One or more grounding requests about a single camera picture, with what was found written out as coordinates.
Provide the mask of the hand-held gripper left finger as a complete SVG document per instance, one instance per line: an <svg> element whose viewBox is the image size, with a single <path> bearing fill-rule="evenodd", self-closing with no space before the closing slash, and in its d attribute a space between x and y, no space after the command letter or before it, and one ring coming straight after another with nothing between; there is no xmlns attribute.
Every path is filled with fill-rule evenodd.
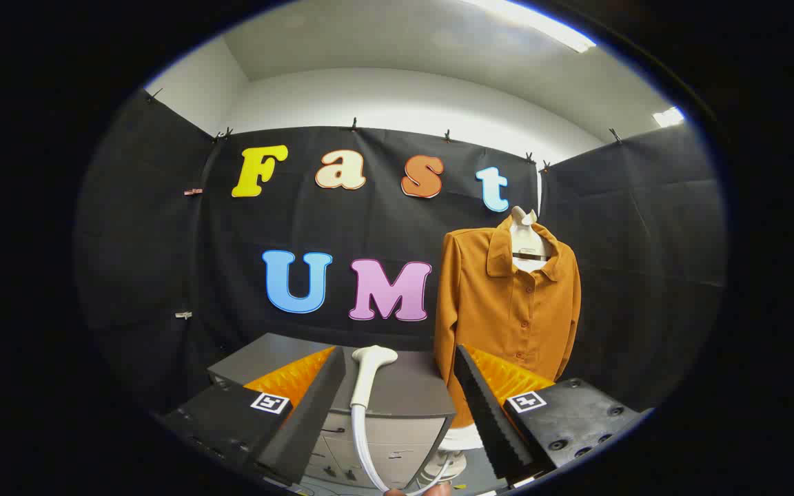
<svg viewBox="0 0 794 496"><path fill-rule="evenodd" d="M327 347L252 381L215 380L161 418L212 461L252 480L299 483L346 373Z"/></svg>

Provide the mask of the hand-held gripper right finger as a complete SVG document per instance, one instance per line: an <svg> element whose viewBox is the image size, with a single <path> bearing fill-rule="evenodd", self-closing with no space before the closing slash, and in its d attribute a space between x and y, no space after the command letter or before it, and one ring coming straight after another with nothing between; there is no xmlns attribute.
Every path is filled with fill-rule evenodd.
<svg viewBox="0 0 794 496"><path fill-rule="evenodd" d="M548 381L464 345L454 371L494 474L510 486L573 468L626 437L650 413L634 411L586 380Z"/></svg>

